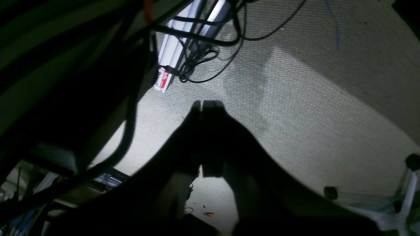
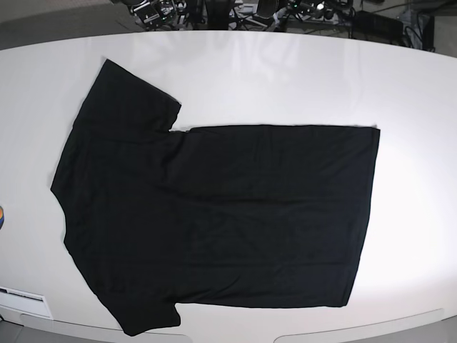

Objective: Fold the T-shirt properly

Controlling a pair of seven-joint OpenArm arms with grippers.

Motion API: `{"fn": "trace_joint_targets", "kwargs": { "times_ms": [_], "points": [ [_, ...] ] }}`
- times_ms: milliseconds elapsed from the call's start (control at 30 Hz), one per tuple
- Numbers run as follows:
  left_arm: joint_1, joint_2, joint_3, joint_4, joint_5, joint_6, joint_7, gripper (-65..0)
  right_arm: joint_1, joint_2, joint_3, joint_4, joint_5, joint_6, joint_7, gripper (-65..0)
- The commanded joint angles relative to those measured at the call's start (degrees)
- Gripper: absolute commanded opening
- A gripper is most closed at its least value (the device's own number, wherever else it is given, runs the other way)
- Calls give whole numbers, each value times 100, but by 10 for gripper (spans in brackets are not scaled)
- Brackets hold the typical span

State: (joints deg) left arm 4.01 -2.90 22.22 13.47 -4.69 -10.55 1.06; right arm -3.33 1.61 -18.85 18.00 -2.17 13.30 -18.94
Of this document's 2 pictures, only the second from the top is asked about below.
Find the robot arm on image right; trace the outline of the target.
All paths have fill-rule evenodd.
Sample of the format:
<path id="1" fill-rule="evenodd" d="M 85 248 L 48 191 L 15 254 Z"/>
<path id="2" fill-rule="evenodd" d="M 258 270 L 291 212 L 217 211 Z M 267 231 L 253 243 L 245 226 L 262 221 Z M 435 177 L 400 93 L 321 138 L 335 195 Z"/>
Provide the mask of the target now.
<path id="1" fill-rule="evenodd" d="M 280 1 L 273 17 L 293 16 L 299 21 L 305 19 L 331 20 L 335 14 L 345 13 L 353 8 L 353 1 Z"/>

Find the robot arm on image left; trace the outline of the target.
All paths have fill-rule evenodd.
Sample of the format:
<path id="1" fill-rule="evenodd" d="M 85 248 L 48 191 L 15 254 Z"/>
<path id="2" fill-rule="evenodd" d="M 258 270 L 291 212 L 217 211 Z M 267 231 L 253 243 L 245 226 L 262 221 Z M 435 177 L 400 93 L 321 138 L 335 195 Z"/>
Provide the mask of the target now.
<path id="1" fill-rule="evenodd" d="M 165 23 L 176 16 L 174 1 L 121 0 L 142 24 Z"/>

